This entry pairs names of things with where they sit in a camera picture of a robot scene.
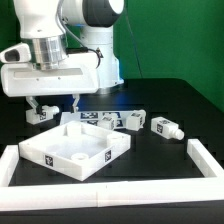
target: white plastic block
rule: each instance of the white plastic block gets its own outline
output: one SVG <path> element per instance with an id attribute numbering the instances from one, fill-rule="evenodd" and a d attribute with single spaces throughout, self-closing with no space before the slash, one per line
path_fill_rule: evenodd
<path id="1" fill-rule="evenodd" d="M 18 146 L 8 145 L 0 159 L 0 187 L 8 187 L 18 161 Z"/>
<path id="2" fill-rule="evenodd" d="M 224 178 L 0 188 L 0 211 L 224 200 Z"/>
<path id="3" fill-rule="evenodd" d="M 179 125 L 163 117 L 152 119 L 151 130 L 166 139 L 182 140 L 184 138 L 184 132 L 179 129 Z"/>
<path id="4" fill-rule="evenodd" d="M 59 108 L 56 106 L 43 106 L 42 114 L 37 114 L 34 109 L 26 111 L 26 121 L 30 124 L 39 124 L 54 118 L 54 115 L 59 113 Z"/>
<path id="5" fill-rule="evenodd" d="M 98 121 L 97 126 L 108 130 L 114 130 L 117 126 L 117 114 L 105 114 L 102 120 Z"/>
<path id="6" fill-rule="evenodd" d="M 198 139 L 189 139 L 187 153 L 205 177 L 224 177 L 224 170 Z"/>
<path id="7" fill-rule="evenodd" d="M 80 181 L 130 148 L 130 135 L 72 121 L 19 143 L 20 156 Z"/>
<path id="8" fill-rule="evenodd" d="M 144 110 L 134 110 L 131 115 L 127 117 L 126 128 L 133 131 L 138 131 L 143 128 L 145 123 L 146 112 Z"/>

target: green backdrop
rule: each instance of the green backdrop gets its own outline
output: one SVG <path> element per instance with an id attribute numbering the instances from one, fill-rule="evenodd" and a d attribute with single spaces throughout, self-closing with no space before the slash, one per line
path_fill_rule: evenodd
<path id="1" fill-rule="evenodd" d="M 184 79 L 224 111 L 224 1 L 126 0 L 126 6 L 143 78 Z M 0 15 L 3 50 L 19 41 L 12 0 L 1 0 Z M 125 13 L 114 41 L 122 77 L 141 78 Z"/>

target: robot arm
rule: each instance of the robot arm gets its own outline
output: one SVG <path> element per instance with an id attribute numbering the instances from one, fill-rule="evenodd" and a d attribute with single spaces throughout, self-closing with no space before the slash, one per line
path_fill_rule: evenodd
<path id="1" fill-rule="evenodd" d="M 111 27 L 120 17 L 123 0 L 65 0 L 63 19 L 69 25 Z"/>
<path id="2" fill-rule="evenodd" d="M 0 54 L 1 61 L 6 63 L 1 69 L 6 95 L 25 96 L 33 108 L 32 113 L 39 116 L 35 96 L 78 96 L 96 92 L 100 87 L 96 70 L 98 57 L 88 51 L 67 53 L 66 26 L 62 18 L 67 24 L 109 27 L 122 12 L 122 2 L 14 0 L 22 43 Z"/>

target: white box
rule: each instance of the white box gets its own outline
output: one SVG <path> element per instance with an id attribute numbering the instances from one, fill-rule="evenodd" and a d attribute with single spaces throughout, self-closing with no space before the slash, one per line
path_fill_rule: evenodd
<path id="1" fill-rule="evenodd" d="M 130 148 L 130 135 L 72 121 L 19 143 L 20 156 L 80 181 Z"/>

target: cable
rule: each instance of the cable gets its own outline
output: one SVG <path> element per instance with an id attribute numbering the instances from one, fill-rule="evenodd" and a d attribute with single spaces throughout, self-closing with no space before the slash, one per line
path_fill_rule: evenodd
<path id="1" fill-rule="evenodd" d="M 125 4 L 125 7 L 124 7 L 124 12 L 125 12 L 125 18 L 126 18 L 126 22 L 127 22 L 127 25 L 128 25 L 128 29 L 129 29 L 129 32 L 130 32 L 130 35 L 131 35 L 131 38 L 132 38 L 132 43 L 133 43 L 133 46 L 134 46 L 135 57 L 136 57 L 137 64 L 138 64 L 138 70 L 139 70 L 141 79 L 143 79 L 141 64 L 140 64 L 139 55 L 138 55 L 137 44 L 136 44 L 136 40 L 135 40 L 133 31 L 132 31 L 132 28 L 131 28 L 131 24 L 130 24 L 130 20 L 129 20 L 126 4 Z"/>
<path id="2" fill-rule="evenodd" d="M 75 39 L 78 43 L 80 43 L 83 47 L 86 47 L 85 44 L 74 34 L 72 33 L 71 30 L 68 29 L 68 27 L 64 24 L 64 21 L 62 19 L 62 5 L 63 5 L 64 0 L 60 0 L 58 3 L 58 8 L 57 8 L 57 14 L 58 14 L 58 19 L 63 26 L 63 28 L 66 30 L 66 32 L 73 38 Z"/>
<path id="3" fill-rule="evenodd" d="M 85 46 L 85 44 L 74 34 L 72 33 L 71 30 L 68 29 L 68 27 L 64 24 L 64 21 L 62 19 L 62 5 L 63 5 L 64 0 L 60 0 L 58 3 L 58 8 L 57 8 L 57 15 L 58 15 L 58 19 L 61 23 L 61 25 L 63 26 L 63 28 L 66 30 L 66 32 L 74 39 L 76 40 L 83 48 L 88 49 L 88 51 L 92 51 L 94 53 L 96 53 L 97 57 L 98 57 L 98 65 L 96 68 L 98 68 L 100 66 L 101 63 L 101 57 L 100 54 L 94 50 L 94 49 L 90 49 L 88 47 Z"/>

